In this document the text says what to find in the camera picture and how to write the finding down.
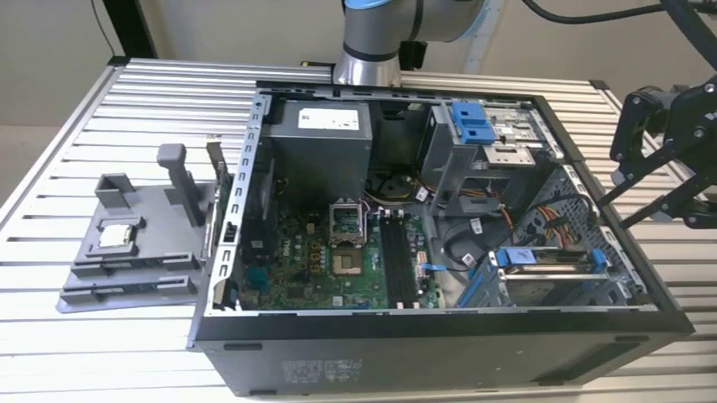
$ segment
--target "aluminum slat table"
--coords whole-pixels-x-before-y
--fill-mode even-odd
[[[0,209],[0,400],[164,400],[234,402],[200,353],[184,351],[190,306],[60,315],[58,288],[93,213],[102,173],[126,172],[137,185],[168,183],[156,166],[161,143],[185,144],[186,165],[212,179],[202,150],[221,138],[238,158],[256,80],[328,82],[315,67],[132,60],[109,66]],[[586,81],[407,72],[405,87],[543,96],[606,188],[619,102]],[[620,197],[634,212],[686,174],[666,167]],[[514,402],[703,402],[717,400],[717,230],[680,222],[639,223],[632,234],[686,309],[696,332],[582,388],[455,390],[332,396],[337,400]]]

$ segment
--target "printed label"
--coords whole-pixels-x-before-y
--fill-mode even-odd
[[[299,111],[299,128],[359,130],[359,111],[305,107]]]
[[[297,359],[281,361],[288,384],[357,382],[363,359]]]
[[[479,217],[475,217],[469,220],[469,229],[475,235],[483,233],[483,224],[480,223]]]
[[[465,254],[460,260],[463,261],[463,263],[465,264],[465,266],[468,267],[472,267],[475,266],[475,258],[472,257],[471,254]]]
[[[98,290],[94,290],[94,294],[122,294],[124,289],[121,288],[102,288]]]
[[[415,199],[417,199],[419,202],[424,202],[425,197],[428,197],[428,189],[421,186],[417,193],[415,193]]]
[[[500,134],[512,134],[512,128],[510,126],[493,126],[493,129]]]
[[[101,267],[106,269],[128,269],[132,267],[129,262],[106,262],[101,263]]]

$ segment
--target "white sticker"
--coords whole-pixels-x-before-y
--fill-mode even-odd
[[[122,288],[101,288],[93,291],[94,294],[122,294]]]
[[[493,129],[495,129],[500,134],[512,134],[512,128],[508,127],[508,126],[495,126]]]
[[[421,186],[420,189],[417,190],[417,193],[415,193],[415,198],[417,199],[419,202],[424,202],[425,197],[428,197],[428,189],[425,189]]]
[[[463,263],[465,264],[465,266],[468,266],[468,268],[472,268],[472,266],[475,266],[475,258],[472,257],[471,254],[465,254],[460,260],[463,261]]]
[[[483,233],[483,224],[480,224],[480,217],[475,217],[469,220],[469,229],[472,229],[472,233],[475,235]]]
[[[299,128],[359,130],[359,111],[305,107],[299,111]]]

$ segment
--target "motherboard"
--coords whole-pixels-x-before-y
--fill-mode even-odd
[[[281,210],[272,263],[246,268],[241,305],[254,310],[385,309],[391,306],[391,275],[385,277],[379,212],[364,207],[329,212]],[[419,216],[400,219],[413,282],[423,308],[437,307],[433,277],[420,263],[428,247]],[[355,243],[335,243],[335,233],[357,235]]]

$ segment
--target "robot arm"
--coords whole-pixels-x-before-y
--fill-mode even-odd
[[[344,48],[333,82],[400,86],[400,42],[459,38],[476,21],[483,0],[344,0],[344,5]]]
[[[663,146],[647,156],[642,136],[664,133]],[[694,173],[670,193],[658,197],[624,218],[623,228],[651,217],[655,221],[682,218],[690,228],[717,228],[717,206],[694,197],[717,180],[717,76],[703,85],[678,93],[646,87],[624,98],[616,123],[610,159],[619,163],[615,188],[599,200],[611,203],[654,170],[670,161]]]

